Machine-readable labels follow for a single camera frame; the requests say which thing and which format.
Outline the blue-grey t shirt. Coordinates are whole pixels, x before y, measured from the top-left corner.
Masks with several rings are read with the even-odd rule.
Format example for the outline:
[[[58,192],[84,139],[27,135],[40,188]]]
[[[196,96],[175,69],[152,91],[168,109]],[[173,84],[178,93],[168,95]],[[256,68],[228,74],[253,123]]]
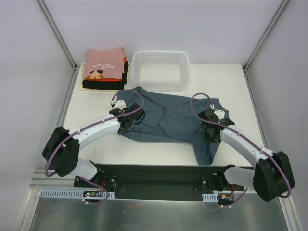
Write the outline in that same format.
[[[229,111],[221,106],[219,99],[192,100],[184,96],[147,92],[142,87],[121,91],[117,98],[124,100],[127,107],[136,103],[145,111],[144,120],[135,125],[125,137],[138,142],[190,144],[199,165],[208,166],[213,163],[219,143],[204,140],[202,122],[193,112],[200,113],[213,102],[216,109],[222,110],[229,117]]]

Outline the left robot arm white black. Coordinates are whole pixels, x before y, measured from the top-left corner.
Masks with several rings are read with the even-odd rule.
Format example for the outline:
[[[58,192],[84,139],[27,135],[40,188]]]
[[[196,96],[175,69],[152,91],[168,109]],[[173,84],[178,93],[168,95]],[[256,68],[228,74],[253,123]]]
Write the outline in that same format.
[[[113,108],[100,120],[84,127],[57,127],[42,151],[47,161],[45,175],[64,177],[73,174],[91,187],[99,186],[104,178],[103,171],[92,161],[79,157],[79,152],[106,135],[123,135],[132,131],[134,125],[144,120],[145,115],[146,112],[135,103],[129,108]]]

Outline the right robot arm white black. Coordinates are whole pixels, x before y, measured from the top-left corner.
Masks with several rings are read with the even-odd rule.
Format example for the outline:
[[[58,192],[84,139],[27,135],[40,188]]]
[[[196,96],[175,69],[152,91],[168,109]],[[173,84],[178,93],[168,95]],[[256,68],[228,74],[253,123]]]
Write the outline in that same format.
[[[219,118],[211,108],[200,112],[198,117],[205,130],[205,141],[229,145],[252,166],[252,169],[225,166],[217,177],[220,189],[227,190],[232,185],[251,188],[267,202],[291,195],[295,180],[287,154],[262,147],[246,136],[232,120]]]

